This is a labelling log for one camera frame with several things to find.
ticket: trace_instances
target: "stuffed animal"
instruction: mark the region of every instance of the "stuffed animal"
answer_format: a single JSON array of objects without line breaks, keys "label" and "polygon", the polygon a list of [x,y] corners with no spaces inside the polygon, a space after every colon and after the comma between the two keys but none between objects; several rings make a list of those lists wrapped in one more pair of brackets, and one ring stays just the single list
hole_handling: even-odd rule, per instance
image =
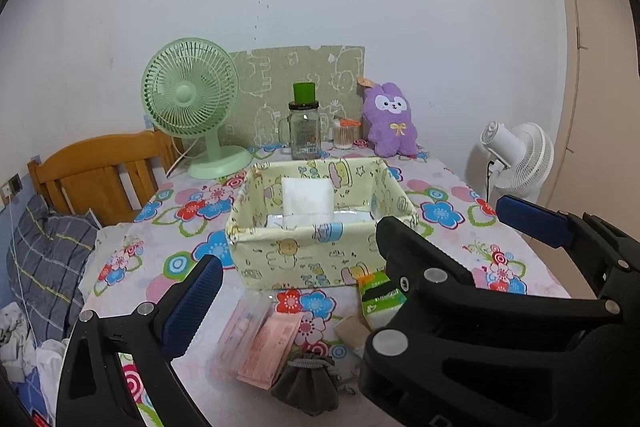
[{"label": "stuffed animal", "polygon": [[400,88],[391,82],[379,86],[366,79],[358,83],[367,86],[362,113],[370,123],[369,140],[376,144],[376,155],[416,155],[418,131],[411,123],[411,107]]}]

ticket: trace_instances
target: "fan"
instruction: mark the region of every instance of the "fan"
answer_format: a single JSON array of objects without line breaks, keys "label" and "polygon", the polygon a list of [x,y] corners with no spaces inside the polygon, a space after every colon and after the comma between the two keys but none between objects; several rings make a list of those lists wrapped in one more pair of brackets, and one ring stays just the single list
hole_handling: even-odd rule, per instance
[{"label": "fan", "polygon": [[535,123],[507,129],[492,121],[482,131],[482,145],[498,159],[494,186],[502,193],[525,197],[540,188],[554,163],[554,145]]},{"label": "fan", "polygon": [[179,138],[204,136],[206,151],[191,161],[193,178],[220,178],[246,167],[246,149],[220,147],[218,128],[233,110],[238,72],[218,45],[187,38],[170,42],[146,66],[142,103],[158,129]]}]

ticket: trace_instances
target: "green tissue package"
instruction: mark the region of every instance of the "green tissue package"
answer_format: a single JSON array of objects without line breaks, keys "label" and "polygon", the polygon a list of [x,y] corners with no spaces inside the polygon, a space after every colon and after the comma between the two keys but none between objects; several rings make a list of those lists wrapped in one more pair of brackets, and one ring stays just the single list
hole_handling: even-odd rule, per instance
[{"label": "green tissue package", "polygon": [[[359,277],[358,289],[360,299],[363,298],[367,290],[380,286],[385,282],[389,282],[389,277],[382,271]],[[395,289],[382,297],[367,301],[362,300],[362,314],[369,327],[375,330],[386,326],[405,301],[406,297],[402,295],[402,292]]]}]

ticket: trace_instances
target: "plush toy face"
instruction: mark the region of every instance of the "plush toy face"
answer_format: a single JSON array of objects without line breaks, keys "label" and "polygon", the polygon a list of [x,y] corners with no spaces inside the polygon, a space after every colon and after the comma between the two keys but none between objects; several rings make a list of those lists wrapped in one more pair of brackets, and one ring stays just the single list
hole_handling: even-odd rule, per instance
[{"label": "plush toy face", "polygon": [[365,91],[364,116],[370,123],[411,122],[411,108],[396,84],[390,82]]}]

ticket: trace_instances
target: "door frame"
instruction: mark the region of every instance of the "door frame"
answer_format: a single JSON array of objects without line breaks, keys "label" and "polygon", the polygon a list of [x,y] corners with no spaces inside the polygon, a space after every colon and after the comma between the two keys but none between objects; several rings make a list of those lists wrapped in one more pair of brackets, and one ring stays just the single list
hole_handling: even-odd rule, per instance
[{"label": "door frame", "polygon": [[564,98],[562,100],[562,113],[558,126],[558,135],[554,144],[554,164],[545,183],[542,185],[538,204],[547,206],[551,200],[551,195],[558,183],[560,169],[564,163],[569,135],[574,123],[575,101],[578,95],[578,74],[579,71],[579,25],[578,7],[576,0],[564,0],[564,12],[566,13],[566,78],[564,81]]}]

